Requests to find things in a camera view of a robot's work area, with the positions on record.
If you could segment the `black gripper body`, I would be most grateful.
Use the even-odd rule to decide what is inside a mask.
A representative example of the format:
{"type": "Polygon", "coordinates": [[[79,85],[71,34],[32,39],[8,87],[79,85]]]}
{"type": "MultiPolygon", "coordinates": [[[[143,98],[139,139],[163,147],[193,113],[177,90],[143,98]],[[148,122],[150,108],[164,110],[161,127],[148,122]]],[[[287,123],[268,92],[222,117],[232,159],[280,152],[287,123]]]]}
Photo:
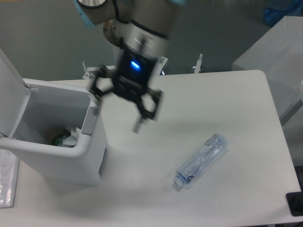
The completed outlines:
{"type": "Polygon", "coordinates": [[[134,49],[124,44],[122,56],[112,78],[113,93],[131,102],[142,100],[147,93],[152,70],[156,64],[155,58],[143,54],[147,48],[147,39],[142,38],[134,49]]]}

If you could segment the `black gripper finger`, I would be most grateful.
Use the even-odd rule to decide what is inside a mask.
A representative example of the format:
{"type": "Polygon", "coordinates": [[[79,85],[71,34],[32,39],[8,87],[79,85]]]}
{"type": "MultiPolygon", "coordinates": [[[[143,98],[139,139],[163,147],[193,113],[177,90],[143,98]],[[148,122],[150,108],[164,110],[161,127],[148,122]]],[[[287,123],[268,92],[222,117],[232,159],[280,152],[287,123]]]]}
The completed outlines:
{"type": "Polygon", "coordinates": [[[100,65],[101,69],[92,77],[88,91],[95,98],[104,98],[115,91],[112,79],[114,72],[109,71],[105,65],[100,65]]]}
{"type": "Polygon", "coordinates": [[[151,99],[151,103],[149,108],[146,108],[146,103],[143,98],[143,96],[138,96],[135,99],[135,104],[137,106],[137,109],[139,111],[139,119],[136,121],[133,132],[139,133],[140,127],[147,121],[147,120],[155,120],[156,114],[158,112],[158,109],[160,107],[161,99],[163,96],[163,91],[156,89],[153,90],[151,88],[147,89],[147,96],[151,99]]]}

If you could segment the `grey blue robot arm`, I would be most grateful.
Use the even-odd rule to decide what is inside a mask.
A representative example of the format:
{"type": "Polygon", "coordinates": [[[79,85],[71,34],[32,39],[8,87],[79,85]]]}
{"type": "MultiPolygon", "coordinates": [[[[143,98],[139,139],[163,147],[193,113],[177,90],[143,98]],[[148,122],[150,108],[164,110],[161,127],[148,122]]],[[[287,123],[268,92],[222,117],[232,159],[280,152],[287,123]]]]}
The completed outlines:
{"type": "Polygon", "coordinates": [[[149,88],[152,73],[169,45],[183,0],[76,0],[75,7],[88,26],[112,25],[112,43],[122,50],[115,71],[102,65],[93,75],[90,92],[101,99],[113,93],[136,104],[140,118],[154,120],[163,92],[149,88]]]}

